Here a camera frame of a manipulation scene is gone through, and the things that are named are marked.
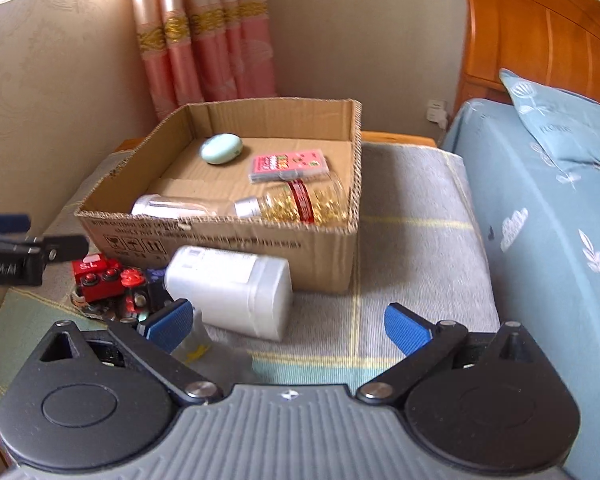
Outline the pink patterned curtain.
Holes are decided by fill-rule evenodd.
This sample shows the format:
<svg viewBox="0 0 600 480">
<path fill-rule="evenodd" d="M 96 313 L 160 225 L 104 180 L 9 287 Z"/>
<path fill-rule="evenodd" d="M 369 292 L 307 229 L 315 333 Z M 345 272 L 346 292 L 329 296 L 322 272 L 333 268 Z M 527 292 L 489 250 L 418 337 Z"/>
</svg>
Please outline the pink patterned curtain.
<svg viewBox="0 0 600 480">
<path fill-rule="evenodd" d="M 132 0 L 159 118 L 185 104 L 275 96 L 266 0 Z"/>
</svg>

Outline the clear bottle with gold capsules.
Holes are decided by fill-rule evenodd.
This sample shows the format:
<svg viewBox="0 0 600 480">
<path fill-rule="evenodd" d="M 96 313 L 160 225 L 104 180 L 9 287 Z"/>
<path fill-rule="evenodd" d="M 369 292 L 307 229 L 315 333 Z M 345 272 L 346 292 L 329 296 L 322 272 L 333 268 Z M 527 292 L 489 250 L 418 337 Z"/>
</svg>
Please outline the clear bottle with gold capsules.
<svg viewBox="0 0 600 480">
<path fill-rule="evenodd" d="M 270 185 L 258 195 L 239 200 L 204 200 L 147 194 L 138 198 L 132 216 L 159 219 L 234 218 L 306 226 L 344 226 L 349 202 L 340 180 L 332 174 Z"/>
</svg>

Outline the grey plaid blanket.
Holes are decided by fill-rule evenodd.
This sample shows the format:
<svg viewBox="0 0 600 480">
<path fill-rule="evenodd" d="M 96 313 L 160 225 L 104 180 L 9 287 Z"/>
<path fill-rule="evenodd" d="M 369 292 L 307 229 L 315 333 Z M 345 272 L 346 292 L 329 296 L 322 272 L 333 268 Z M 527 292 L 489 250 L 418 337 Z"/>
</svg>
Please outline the grey plaid blanket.
<svg viewBox="0 0 600 480">
<path fill-rule="evenodd" d="M 349 283 L 331 282 L 335 255 L 309 248 L 312 274 L 293 264 L 294 304 L 282 342 L 210 328 L 212 337 L 248 350 L 264 382 L 336 382 L 355 389 L 400 358 L 382 329 L 389 302 L 430 321 L 452 318 L 476 332 L 500 325 L 489 266 L 463 159 L 437 148 L 364 143 L 358 237 L 344 258 Z M 70 301 L 69 263 L 49 266 L 41 287 L 0 290 L 0 400 L 52 322 L 96 328 Z"/>
</svg>

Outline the light blue floral pillow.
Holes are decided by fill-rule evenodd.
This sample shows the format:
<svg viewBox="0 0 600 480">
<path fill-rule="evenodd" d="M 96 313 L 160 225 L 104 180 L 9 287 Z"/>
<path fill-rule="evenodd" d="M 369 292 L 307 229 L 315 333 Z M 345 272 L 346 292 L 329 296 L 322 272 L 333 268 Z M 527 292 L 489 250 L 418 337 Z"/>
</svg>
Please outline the light blue floral pillow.
<svg viewBox="0 0 600 480">
<path fill-rule="evenodd" d="M 600 171 L 599 102 L 506 68 L 500 79 L 524 128 L 560 170 L 585 166 Z"/>
</svg>

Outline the wooden headboard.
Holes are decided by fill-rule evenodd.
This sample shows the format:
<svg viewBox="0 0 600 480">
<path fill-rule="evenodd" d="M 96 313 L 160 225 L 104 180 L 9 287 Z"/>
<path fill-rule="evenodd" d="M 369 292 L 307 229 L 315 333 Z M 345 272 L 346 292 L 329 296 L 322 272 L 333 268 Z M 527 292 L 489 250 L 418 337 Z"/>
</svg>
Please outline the wooden headboard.
<svg viewBox="0 0 600 480">
<path fill-rule="evenodd" d="M 467 0 L 454 112 L 471 99 L 508 103 L 500 79 L 518 76 L 600 102 L 600 2 Z"/>
</svg>

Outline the open cardboard box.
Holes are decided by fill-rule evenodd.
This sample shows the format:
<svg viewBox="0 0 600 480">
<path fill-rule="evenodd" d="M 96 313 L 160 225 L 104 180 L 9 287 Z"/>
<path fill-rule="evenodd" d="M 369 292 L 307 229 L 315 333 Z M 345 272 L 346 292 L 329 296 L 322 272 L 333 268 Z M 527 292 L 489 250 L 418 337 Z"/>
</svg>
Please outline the open cardboard box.
<svg viewBox="0 0 600 480">
<path fill-rule="evenodd" d="M 299 98 L 183 106 L 99 180 L 76 218 L 101 252 L 132 266 L 163 266 L 184 245 L 214 247 L 287 259 L 296 289 L 345 292 L 360 218 L 361 112 L 355 100 Z M 242 139 L 242 154 L 227 164 L 209 165 L 199 155 L 201 144 L 223 132 Z M 258 195 L 268 184 L 249 181 L 254 156 L 316 148 L 348 196 L 344 226 L 131 214 L 135 201 L 146 194 L 204 200 Z"/>
</svg>

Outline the white plastic jar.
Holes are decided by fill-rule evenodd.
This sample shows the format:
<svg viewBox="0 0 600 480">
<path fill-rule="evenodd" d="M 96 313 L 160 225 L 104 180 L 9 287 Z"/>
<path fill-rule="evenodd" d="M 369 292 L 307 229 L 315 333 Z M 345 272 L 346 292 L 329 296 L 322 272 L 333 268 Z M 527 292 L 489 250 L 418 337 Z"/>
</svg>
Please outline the white plastic jar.
<svg viewBox="0 0 600 480">
<path fill-rule="evenodd" d="M 281 341 L 292 305 L 284 258 L 183 246 L 164 274 L 166 291 L 186 299 L 202 320 L 221 330 Z"/>
</svg>

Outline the clear plastic wrapper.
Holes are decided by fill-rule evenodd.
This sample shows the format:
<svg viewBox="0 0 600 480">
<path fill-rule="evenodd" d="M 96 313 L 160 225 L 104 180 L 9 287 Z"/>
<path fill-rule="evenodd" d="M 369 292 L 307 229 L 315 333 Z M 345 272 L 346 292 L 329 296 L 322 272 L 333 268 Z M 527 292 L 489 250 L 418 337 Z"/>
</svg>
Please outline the clear plastic wrapper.
<svg viewBox="0 0 600 480">
<path fill-rule="evenodd" d="M 224 391 L 236 384 L 254 384 L 257 376 L 253 373 L 250 354 L 214 341 L 202 322 L 201 313 L 193 312 L 192 331 L 171 352 L 171 356 Z"/>
</svg>

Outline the pink card box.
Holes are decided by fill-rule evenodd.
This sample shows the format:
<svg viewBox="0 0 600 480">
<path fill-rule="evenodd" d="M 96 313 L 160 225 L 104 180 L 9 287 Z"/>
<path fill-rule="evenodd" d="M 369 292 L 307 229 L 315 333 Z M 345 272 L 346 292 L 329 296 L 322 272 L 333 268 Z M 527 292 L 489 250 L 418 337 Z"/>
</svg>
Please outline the pink card box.
<svg viewBox="0 0 600 480">
<path fill-rule="evenodd" d="M 324 176 L 329 166 L 323 152 L 316 150 L 289 151 L 254 156 L 251 161 L 251 183 L 291 181 Z"/>
</svg>

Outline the white wall socket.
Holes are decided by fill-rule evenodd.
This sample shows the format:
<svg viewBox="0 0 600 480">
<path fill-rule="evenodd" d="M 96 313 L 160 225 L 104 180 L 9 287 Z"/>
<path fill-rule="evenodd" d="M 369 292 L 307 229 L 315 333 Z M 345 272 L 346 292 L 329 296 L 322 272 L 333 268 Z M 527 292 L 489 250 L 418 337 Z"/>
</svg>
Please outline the white wall socket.
<svg viewBox="0 0 600 480">
<path fill-rule="evenodd" d="M 437 125 L 441 130 L 448 128 L 449 114 L 446 111 L 445 102 L 429 100 L 426 109 L 426 119 L 428 122 Z"/>
</svg>

